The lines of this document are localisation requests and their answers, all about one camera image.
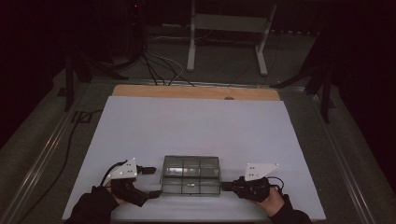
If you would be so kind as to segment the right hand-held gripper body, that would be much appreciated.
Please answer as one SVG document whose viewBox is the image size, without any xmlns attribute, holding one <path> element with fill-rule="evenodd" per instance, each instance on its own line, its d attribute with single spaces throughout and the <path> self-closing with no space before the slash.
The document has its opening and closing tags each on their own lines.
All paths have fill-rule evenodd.
<svg viewBox="0 0 396 224">
<path fill-rule="evenodd" d="M 248 163 L 245 175 L 232 182 L 232 192 L 242 199 L 263 202 L 272 187 L 267 175 L 277 168 L 277 163 Z"/>
</svg>

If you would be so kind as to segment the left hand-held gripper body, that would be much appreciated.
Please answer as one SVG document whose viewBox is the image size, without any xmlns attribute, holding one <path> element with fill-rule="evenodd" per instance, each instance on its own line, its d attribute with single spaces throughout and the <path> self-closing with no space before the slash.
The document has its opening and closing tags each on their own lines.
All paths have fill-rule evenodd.
<svg viewBox="0 0 396 224">
<path fill-rule="evenodd" d="M 127 203 L 132 203 L 139 207 L 149 199 L 149 195 L 137 189 L 134 182 L 139 174 L 137 172 L 136 159 L 118 162 L 112 166 L 106 178 L 111 181 L 112 192 Z"/>
</svg>

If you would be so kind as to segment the clear grey compartment box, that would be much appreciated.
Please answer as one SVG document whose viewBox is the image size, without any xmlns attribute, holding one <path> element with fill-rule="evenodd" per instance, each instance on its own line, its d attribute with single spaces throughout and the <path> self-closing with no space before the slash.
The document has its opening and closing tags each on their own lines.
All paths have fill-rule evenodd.
<svg viewBox="0 0 396 224">
<path fill-rule="evenodd" d="M 165 156 L 162 191 L 177 196 L 219 196 L 220 166 L 218 157 Z"/>
</svg>

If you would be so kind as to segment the person's left hand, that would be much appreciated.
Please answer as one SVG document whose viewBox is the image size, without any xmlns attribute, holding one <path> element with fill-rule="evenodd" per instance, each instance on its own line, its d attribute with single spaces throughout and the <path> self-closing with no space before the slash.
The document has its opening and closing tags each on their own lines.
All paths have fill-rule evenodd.
<svg viewBox="0 0 396 224">
<path fill-rule="evenodd" d="M 119 204 L 123 204 L 125 203 L 124 200 L 118 198 L 113 192 L 112 192 L 112 188 L 111 188 L 111 181 L 107 182 L 105 185 L 106 190 L 112 195 L 112 197 L 114 198 L 114 200 Z"/>
</svg>

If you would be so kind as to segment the person's right hand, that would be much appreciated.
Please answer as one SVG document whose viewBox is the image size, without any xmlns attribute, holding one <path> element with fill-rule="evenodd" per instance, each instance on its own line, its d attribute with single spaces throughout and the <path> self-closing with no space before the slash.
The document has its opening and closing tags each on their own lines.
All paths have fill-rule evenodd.
<svg viewBox="0 0 396 224">
<path fill-rule="evenodd" d="M 285 204 L 276 188 L 270 188 L 269 196 L 263 202 L 254 202 L 268 216 L 274 216 Z"/>
</svg>

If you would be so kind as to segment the white table mat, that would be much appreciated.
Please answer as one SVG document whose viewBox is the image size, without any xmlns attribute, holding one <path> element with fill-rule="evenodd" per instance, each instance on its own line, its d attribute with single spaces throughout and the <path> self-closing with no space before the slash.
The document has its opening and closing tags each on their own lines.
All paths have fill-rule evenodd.
<svg viewBox="0 0 396 224">
<path fill-rule="evenodd" d="M 114 163 L 161 168 L 167 155 L 215 156 L 225 181 L 249 163 L 276 164 L 293 207 L 326 217 L 283 102 L 121 96 L 107 99 L 64 215 Z"/>
</svg>

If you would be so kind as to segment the black tripod stand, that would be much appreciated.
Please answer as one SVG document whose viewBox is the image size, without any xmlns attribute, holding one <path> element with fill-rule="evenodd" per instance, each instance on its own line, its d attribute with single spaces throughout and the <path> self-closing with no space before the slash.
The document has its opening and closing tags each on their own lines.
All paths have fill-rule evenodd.
<svg viewBox="0 0 396 224">
<path fill-rule="evenodd" d="M 64 53 L 65 56 L 65 91 L 64 95 L 66 97 L 65 100 L 65 111 L 68 111 L 75 100 L 75 91 L 74 91 L 74 74 L 77 72 L 77 68 L 73 65 L 76 62 L 87 63 L 88 65 L 92 65 L 94 68 L 99 69 L 104 72 L 106 75 L 113 77 L 118 80 L 126 80 L 127 77 L 123 77 L 118 73 L 112 71 L 110 68 L 100 64 L 94 59 L 87 56 L 84 52 L 77 49 L 67 49 Z"/>
<path fill-rule="evenodd" d="M 329 123 L 330 92 L 332 85 L 332 70 L 334 68 L 334 53 L 337 47 L 328 34 L 322 30 L 306 56 L 300 71 L 271 88 L 283 89 L 306 77 L 310 77 L 304 90 L 307 94 L 317 94 L 322 90 L 320 114 Z"/>
</svg>

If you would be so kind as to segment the grey metal stand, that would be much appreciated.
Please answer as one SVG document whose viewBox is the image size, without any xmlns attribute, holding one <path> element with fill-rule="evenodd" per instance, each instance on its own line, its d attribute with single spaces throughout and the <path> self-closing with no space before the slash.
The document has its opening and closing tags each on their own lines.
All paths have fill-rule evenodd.
<svg viewBox="0 0 396 224">
<path fill-rule="evenodd" d="M 197 13 L 196 1 L 197 0 L 191 0 L 191 37 L 187 60 L 187 70 L 189 72 L 194 70 L 197 40 L 195 31 L 197 29 L 209 31 L 246 32 L 262 35 L 261 42 L 255 46 L 255 54 L 260 74 L 262 76 L 267 76 L 268 68 L 263 56 L 263 49 L 272 27 L 277 4 L 271 5 L 269 14 L 267 16 L 259 18 Z"/>
</svg>

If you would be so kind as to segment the aluminium floor rail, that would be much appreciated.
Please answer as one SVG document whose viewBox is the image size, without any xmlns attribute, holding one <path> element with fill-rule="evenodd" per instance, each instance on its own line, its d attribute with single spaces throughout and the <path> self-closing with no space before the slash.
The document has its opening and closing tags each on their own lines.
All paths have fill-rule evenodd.
<svg viewBox="0 0 396 224">
<path fill-rule="evenodd" d="M 93 78 L 91 83 L 104 84 L 127 84 L 127 85 L 149 85 L 149 86 L 164 86 L 161 81 L 153 81 L 151 79 L 111 79 L 111 78 Z M 244 88 L 244 89 L 272 89 L 269 85 L 264 84 L 225 84 L 225 83 L 210 83 L 210 82 L 193 82 L 193 81 L 176 81 L 171 86 L 182 87 L 213 87 L 213 88 Z M 288 86 L 282 89 L 274 89 L 284 92 L 305 92 L 305 87 Z"/>
<path fill-rule="evenodd" d="M 87 83 L 76 86 L 69 109 L 64 108 L 65 99 L 51 91 L 0 150 L 0 224 L 18 221 L 88 88 Z"/>
<path fill-rule="evenodd" d="M 317 95 L 308 95 L 308 100 L 314 108 L 316 117 L 325 132 L 326 138 L 330 143 L 330 150 L 334 156 L 335 163 L 337 165 L 338 172 L 343 178 L 344 184 L 346 186 L 346 190 L 349 194 L 349 198 L 354 204 L 354 207 L 358 213 L 358 216 L 361 220 L 361 224 L 377 224 L 371 210 L 368 207 L 366 200 L 364 199 L 361 188 L 356 181 L 350 167 L 347 163 L 345 154 L 340 148 L 335 136 L 331 130 L 331 127 L 328 123 L 325 122 L 324 118 L 321 116 L 320 108 L 321 102 Z"/>
</svg>

